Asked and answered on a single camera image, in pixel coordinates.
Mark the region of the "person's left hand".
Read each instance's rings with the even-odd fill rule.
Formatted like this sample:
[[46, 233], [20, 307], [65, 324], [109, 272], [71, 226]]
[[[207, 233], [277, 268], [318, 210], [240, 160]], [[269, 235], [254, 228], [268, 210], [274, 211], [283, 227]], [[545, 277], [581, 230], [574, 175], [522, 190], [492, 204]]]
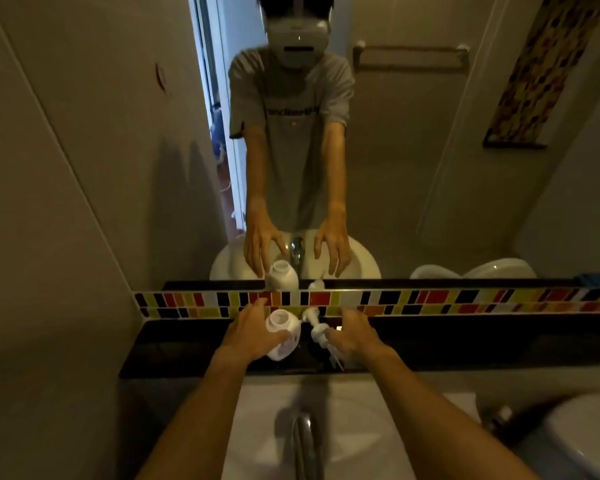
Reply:
[[265, 304], [265, 298], [258, 298], [233, 320], [213, 356], [211, 364], [214, 367], [245, 371], [251, 362], [268, 354], [269, 351], [256, 351], [256, 337], [267, 331]]

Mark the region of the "person's right hand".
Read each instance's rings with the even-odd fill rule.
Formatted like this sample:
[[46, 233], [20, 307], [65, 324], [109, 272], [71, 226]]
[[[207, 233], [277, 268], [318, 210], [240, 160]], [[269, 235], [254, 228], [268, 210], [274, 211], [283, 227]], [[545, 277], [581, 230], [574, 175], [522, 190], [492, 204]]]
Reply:
[[371, 327], [368, 316], [357, 309], [342, 308], [339, 330], [347, 337], [347, 348], [337, 348], [344, 358], [344, 365], [373, 370], [378, 355], [382, 355], [386, 347]]

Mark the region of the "white plastic soap bottle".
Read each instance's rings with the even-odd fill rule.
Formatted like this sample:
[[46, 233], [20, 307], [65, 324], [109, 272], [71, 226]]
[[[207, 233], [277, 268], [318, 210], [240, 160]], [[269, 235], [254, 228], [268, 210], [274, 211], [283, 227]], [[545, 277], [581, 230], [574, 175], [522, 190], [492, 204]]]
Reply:
[[286, 341], [280, 343], [268, 352], [267, 357], [275, 362], [286, 359], [297, 347], [301, 337], [302, 322], [298, 316], [283, 309], [273, 311], [265, 320], [265, 327], [270, 333], [285, 331]]

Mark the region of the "white pump dispenser head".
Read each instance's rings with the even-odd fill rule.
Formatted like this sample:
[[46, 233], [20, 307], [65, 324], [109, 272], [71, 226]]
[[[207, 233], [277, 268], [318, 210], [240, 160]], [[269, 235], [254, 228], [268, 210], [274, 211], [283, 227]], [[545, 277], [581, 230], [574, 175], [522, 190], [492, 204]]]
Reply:
[[329, 352], [329, 361], [334, 368], [344, 371], [344, 358], [337, 348], [332, 345], [326, 336], [326, 331], [330, 329], [327, 323], [320, 321], [319, 309], [308, 308], [302, 314], [303, 322], [307, 322], [312, 326], [312, 340], [320, 345], [321, 348]]

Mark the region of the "person's left forearm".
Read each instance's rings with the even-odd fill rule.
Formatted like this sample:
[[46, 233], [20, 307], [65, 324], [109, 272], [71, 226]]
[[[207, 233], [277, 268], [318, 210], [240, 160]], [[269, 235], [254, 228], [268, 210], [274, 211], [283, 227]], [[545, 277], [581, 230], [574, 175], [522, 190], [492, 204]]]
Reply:
[[135, 480], [221, 480], [240, 389], [254, 359], [243, 347], [216, 351]]

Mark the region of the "person's right forearm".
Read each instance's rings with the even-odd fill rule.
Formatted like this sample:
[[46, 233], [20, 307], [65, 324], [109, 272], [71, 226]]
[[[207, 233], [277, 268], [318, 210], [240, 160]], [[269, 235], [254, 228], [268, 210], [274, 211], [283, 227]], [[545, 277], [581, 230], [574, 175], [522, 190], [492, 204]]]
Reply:
[[356, 356], [383, 395], [417, 480], [540, 480], [391, 347], [364, 346]]

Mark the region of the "white ceramic sink basin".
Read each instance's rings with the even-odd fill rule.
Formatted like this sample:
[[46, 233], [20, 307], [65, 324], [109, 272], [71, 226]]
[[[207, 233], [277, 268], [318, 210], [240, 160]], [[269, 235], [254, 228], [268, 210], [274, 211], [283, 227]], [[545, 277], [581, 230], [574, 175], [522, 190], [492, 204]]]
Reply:
[[314, 420], [323, 480], [416, 480], [376, 383], [351, 376], [247, 377], [222, 480], [299, 480], [292, 425]]

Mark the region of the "chrome faucet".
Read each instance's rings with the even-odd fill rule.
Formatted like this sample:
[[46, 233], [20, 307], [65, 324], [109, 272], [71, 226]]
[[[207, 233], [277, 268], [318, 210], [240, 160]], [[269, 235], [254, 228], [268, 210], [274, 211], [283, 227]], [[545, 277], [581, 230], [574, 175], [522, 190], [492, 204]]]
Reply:
[[293, 419], [291, 445], [296, 480], [324, 480], [319, 426], [309, 412], [300, 411]]

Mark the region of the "black stone ledge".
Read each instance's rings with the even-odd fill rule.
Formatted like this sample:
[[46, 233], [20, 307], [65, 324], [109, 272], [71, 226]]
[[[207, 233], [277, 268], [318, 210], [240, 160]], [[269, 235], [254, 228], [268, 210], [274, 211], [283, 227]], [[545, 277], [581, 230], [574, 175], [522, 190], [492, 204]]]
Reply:
[[[146, 322], [118, 377], [200, 378], [231, 322]], [[600, 365], [600, 313], [399, 315], [370, 323], [417, 372]]]

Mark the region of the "chrome water valve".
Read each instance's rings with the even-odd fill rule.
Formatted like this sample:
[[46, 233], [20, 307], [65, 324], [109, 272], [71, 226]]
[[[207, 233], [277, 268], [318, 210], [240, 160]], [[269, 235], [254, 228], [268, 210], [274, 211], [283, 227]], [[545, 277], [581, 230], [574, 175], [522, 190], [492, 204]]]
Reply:
[[493, 436], [501, 436], [513, 418], [514, 412], [508, 405], [496, 406], [485, 412], [483, 428]]

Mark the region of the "white toilet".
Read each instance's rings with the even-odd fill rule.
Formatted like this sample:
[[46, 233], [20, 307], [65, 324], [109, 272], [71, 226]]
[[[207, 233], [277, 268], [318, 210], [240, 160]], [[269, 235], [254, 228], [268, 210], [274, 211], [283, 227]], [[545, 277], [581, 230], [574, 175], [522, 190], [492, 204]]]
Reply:
[[542, 480], [600, 480], [600, 392], [558, 404], [513, 450]]

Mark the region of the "large wall mirror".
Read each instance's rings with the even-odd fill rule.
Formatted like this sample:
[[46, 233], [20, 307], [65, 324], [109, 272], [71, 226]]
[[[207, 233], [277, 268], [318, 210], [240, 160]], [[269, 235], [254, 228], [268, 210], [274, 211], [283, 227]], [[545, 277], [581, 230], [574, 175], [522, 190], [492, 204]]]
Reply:
[[600, 272], [600, 0], [335, 0], [311, 73], [256, 0], [0, 0], [0, 289], [207, 280], [236, 220], [347, 232], [381, 277]]

